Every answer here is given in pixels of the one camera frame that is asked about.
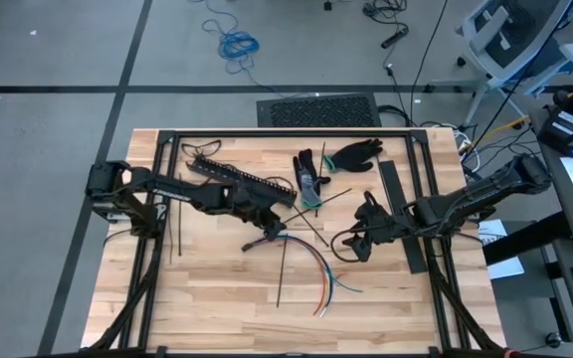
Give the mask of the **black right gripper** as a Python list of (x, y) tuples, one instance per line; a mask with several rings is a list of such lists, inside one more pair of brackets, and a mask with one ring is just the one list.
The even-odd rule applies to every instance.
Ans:
[(370, 191), (364, 192), (364, 198), (363, 219), (366, 227), (364, 237), (354, 233), (350, 238), (342, 241), (343, 246), (363, 248), (364, 239), (374, 245), (393, 243), (396, 239), (405, 238), (411, 234), (404, 217), (389, 215)]

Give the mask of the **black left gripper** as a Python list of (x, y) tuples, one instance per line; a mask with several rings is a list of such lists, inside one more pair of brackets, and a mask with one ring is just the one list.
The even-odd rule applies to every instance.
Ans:
[(287, 226), (281, 222), (280, 217), (272, 211), (277, 201), (265, 195), (254, 194), (248, 189), (236, 186), (227, 194), (231, 205), (232, 215), (244, 223), (251, 223), (257, 228), (265, 229), (264, 238), (272, 242)]

